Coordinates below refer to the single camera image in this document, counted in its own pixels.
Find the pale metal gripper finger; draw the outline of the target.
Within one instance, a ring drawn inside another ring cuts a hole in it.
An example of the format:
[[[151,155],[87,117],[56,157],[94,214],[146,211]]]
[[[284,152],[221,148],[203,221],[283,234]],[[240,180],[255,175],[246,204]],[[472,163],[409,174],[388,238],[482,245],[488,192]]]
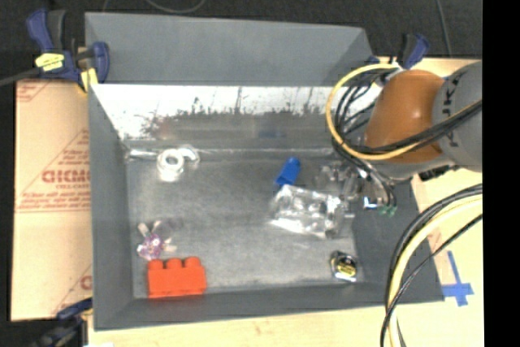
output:
[[[361,185],[358,181],[345,181],[340,191],[344,213],[354,213],[361,207]]]
[[[358,171],[346,163],[322,164],[314,176],[314,185],[319,189],[354,187],[359,184]]]

